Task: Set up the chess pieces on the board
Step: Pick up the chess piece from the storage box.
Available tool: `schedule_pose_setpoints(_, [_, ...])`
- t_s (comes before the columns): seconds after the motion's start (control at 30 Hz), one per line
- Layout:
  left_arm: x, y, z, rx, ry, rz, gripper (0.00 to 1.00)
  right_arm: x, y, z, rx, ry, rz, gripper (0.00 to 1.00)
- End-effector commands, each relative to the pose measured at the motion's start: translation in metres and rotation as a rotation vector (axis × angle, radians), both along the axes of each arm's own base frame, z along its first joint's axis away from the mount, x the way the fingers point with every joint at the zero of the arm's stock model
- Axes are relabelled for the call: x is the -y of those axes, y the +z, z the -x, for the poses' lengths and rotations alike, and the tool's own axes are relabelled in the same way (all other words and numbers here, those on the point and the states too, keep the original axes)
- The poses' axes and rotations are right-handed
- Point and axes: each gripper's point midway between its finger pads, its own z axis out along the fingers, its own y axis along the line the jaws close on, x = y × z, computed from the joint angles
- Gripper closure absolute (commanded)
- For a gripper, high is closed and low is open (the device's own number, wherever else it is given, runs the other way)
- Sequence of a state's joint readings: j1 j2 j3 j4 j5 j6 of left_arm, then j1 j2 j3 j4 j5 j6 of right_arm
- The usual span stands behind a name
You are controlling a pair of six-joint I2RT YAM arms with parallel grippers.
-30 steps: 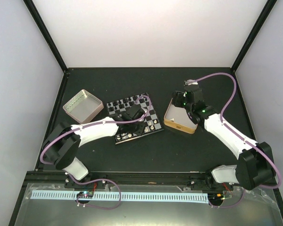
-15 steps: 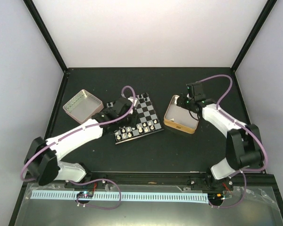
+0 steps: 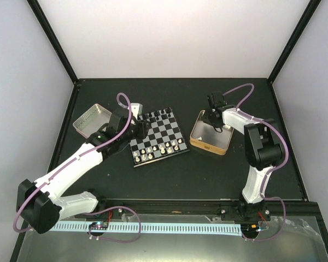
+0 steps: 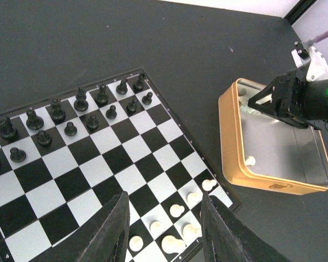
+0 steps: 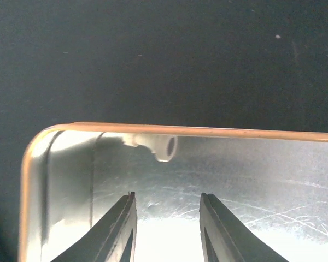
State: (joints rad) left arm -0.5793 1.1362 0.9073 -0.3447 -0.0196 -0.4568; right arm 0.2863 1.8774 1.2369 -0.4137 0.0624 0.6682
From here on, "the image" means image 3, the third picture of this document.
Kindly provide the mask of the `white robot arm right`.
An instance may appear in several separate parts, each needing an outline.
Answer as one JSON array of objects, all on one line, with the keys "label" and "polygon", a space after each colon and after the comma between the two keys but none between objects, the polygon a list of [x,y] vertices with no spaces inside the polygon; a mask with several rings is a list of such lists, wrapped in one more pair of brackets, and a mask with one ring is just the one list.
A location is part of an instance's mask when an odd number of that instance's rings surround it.
[{"label": "white robot arm right", "polygon": [[263,210],[265,190],[273,171],[288,159],[283,137],[275,120],[262,120],[225,102],[221,92],[207,96],[209,109],[203,115],[204,123],[216,131],[230,126],[244,135],[245,157],[249,164],[247,182],[237,206],[241,219],[251,220]]}]

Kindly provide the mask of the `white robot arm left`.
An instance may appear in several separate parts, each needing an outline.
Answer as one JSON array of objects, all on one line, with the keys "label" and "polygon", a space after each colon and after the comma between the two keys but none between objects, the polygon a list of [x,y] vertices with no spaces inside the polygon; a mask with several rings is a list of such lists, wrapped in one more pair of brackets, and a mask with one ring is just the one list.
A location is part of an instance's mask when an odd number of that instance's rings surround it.
[{"label": "white robot arm left", "polygon": [[102,217],[107,206],[94,191],[70,196],[63,193],[89,170],[118,153],[122,145],[147,136],[148,125],[138,118],[141,114],[142,105],[137,103],[116,109],[109,122],[92,133],[61,165],[34,182],[22,181],[17,190],[17,216],[39,234],[73,215],[89,213]]}]

